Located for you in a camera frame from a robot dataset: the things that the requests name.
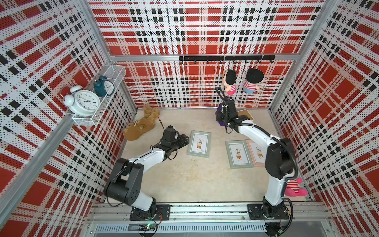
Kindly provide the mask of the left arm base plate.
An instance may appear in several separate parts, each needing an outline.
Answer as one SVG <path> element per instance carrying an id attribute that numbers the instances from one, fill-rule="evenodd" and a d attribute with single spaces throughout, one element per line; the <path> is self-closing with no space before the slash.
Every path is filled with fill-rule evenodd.
<path id="1" fill-rule="evenodd" d="M 132 208 L 130 221 L 167 221 L 170 218 L 171 205 L 169 204 L 153 204 L 148 211 L 143 211 L 136 207 Z"/>

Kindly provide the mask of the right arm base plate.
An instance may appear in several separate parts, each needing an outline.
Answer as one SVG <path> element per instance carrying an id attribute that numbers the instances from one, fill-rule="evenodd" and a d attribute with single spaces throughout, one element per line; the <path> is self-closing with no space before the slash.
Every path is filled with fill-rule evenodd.
<path id="1" fill-rule="evenodd" d="M 289 220 L 284 203 L 271 206 L 269 203 L 248 204 L 247 212 L 250 220 Z"/>

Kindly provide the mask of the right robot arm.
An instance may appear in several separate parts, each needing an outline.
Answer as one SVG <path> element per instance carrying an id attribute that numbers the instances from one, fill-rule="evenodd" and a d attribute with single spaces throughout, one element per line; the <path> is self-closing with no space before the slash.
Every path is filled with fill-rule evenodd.
<path id="1" fill-rule="evenodd" d="M 250 138 L 265 152 L 265 169 L 269 174 L 269 182 L 262 209 L 265 218 L 273 219 L 274 215 L 285 210 L 284 194 L 287 183 L 297 178 L 299 173 L 292 142 L 268 133 L 246 115 L 239 115 L 232 100 L 219 104 L 216 121 L 223 122 L 226 128 Z"/>

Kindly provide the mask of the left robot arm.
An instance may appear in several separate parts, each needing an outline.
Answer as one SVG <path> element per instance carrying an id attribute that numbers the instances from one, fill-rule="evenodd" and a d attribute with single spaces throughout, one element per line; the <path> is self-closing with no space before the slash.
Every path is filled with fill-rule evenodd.
<path id="1" fill-rule="evenodd" d="M 154 211 L 157 201 L 141 191 L 144 173 L 187 146 L 189 140 L 188 136 L 168 126 L 160 141 L 149 151 L 131 160 L 120 158 L 116 161 L 103 193 L 142 211 Z"/>

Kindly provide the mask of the pink picture frame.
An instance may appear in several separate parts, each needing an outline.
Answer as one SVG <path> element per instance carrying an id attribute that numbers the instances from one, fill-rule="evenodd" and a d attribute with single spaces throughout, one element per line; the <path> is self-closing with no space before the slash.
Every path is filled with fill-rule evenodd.
<path id="1" fill-rule="evenodd" d="M 264 167 L 265 153 L 261 146 L 252 140 L 246 140 L 254 166 Z"/>

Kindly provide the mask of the purple cloth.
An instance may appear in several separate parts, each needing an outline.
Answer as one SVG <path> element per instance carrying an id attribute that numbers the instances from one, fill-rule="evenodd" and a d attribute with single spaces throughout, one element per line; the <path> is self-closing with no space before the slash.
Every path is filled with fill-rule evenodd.
<path id="1" fill-rule="evenodd" d="M 217 107 L 216 113 L 216 121 L 220 126 L 227 127 L 228 123 L 228 108 L 227 106 L 222 102 Z"/>

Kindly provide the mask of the green picture frame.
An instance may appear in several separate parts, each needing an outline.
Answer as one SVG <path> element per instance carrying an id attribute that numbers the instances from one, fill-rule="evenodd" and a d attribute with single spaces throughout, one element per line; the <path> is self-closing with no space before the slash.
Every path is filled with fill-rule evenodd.
<path id="1" fill-rule="evenodd" d="M 225 145 L 231 169 L 254 167 L 245 140 L 226 141 Z"/>
<path id="2" fill-rule="evenodd" d="M 211 133 L 192 130 L 187 155 L 209 158 Z"/>

